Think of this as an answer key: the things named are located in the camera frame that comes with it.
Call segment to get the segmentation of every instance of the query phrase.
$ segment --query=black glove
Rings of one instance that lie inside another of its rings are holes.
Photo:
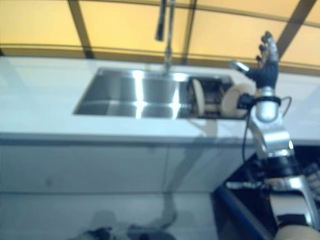
[[[261,38],[263,44],[259,46],[261,56],[257,56],[259,68],[250,68],[239,61],[231,61],[230,67],[244,73],[256,83],[256,88],[275,88],[278,78],[278,49],[271,33],[266,31]]]

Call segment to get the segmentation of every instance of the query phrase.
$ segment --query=cabinet door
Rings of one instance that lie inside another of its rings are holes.
[[[166,153],[144,145],[3,145],[1,191],[161,191]]]
[[[212,192],[242,163],[241,146],[172,146],[163,190]]]

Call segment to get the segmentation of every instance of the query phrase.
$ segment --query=floor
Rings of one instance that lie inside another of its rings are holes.
[[[119,233],[132,226],[161,229],[175,240],[218,239],[205,193],[2,194],[0,200],[2,240],[67,240],[105,226]]]

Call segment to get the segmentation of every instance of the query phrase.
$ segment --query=beige sleeve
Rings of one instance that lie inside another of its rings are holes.
[[[309,226],[288,225],[276,233],[274,240],[320,240],[320,233]]]

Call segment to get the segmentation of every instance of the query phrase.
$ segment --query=faucet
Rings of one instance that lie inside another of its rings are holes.
[[[160,14],[158,25],[156,29],[155,39],[157,41],[164,40],[164,27],[165,27],[165,15],[166,15],[166,6],[167,0],[161,0],[160,5]],[[175,13],[175,0],[170,0],[170,13],[169,13],[169,24],[168,24],[168,32],[166,36],[166,48],[164,52],[164,70],[165,74],[169,74],[170,68],[172,65],[172,31],[173,31],[173,23],[174,23],[174,13]]]

